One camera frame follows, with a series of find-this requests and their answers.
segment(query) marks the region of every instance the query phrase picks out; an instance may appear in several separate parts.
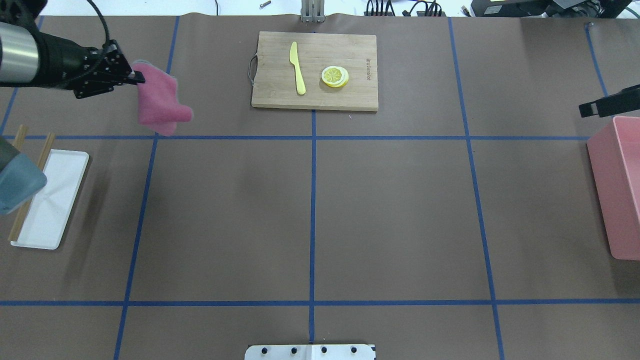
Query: white metal plate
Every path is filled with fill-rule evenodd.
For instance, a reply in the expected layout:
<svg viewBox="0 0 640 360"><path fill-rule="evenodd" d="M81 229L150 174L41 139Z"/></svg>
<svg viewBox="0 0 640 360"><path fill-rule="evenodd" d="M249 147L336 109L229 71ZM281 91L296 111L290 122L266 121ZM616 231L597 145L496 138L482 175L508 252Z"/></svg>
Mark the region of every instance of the white metal plate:
<svg viewBox="0 0 640 360"><path fill-rule="evenodd" d="M33 197L18 241L11 245L58 248L88 161L86 152L51 150L43 170L47 184Z"/></svg>
<svg viewBox="0 0 640 360"><path fill-rule="evenodd" d="M366 344L254 345L246 349L244 360L375 360L375 349Z"/></svg>

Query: knife handle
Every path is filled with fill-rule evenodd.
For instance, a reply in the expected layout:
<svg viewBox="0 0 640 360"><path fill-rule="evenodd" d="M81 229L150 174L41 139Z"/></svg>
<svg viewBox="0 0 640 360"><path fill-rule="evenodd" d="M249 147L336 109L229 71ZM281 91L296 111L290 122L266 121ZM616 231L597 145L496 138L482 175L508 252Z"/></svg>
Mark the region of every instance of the knife handle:
<svg viewBox="0 0 640 360"><path fill-rule="evenodd" d="M300 65L294 65L296 68L296 91L300 95L305 95L307 88L305 87L305 81L302 79L302 71L300 71Z"/></svg>

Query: cutting board handle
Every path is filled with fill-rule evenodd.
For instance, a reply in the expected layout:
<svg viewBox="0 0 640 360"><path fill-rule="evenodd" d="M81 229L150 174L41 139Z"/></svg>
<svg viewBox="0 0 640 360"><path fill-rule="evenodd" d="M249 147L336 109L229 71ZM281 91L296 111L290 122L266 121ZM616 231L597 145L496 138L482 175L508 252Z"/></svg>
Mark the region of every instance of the cutting board handle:
<svg viewBox="0 0 640 360"><path fill-rule="evenodd" d="M253 77L251 77L251 64L253 64L253 59L256 59L255 62L255 74L253 75ZM255 54L253 54L253 56L251 57L251 60L249 60L249 70L247 71L246 75L249 77L249 80L251 81L251 86L253 86L255 84L255 75L258 74L258 52L256 51Z"/></svg>

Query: silver metal cylinder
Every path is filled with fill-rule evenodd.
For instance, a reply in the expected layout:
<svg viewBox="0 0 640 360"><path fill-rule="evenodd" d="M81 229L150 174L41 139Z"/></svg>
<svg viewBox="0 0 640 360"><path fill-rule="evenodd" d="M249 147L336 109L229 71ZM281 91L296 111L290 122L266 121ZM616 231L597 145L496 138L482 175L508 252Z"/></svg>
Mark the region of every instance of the silver metal cylinder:
<svg viewBox="0 0 640 360"><path fill-rule="evenodd" d="M0 82L29 83L38 73L38 46L24 28L0 22Z"/></svg>

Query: pink container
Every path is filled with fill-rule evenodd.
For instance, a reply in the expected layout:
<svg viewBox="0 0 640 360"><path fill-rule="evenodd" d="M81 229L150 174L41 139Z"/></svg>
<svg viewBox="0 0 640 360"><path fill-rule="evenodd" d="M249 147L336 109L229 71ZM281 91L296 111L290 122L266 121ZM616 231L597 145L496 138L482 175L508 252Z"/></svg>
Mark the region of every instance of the pink container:
<svg viewBox="0 0 640 360"><path fill-rule="evenodd" d="M640 260L640 117L614 117L587 148L611 255Z"/></svg>

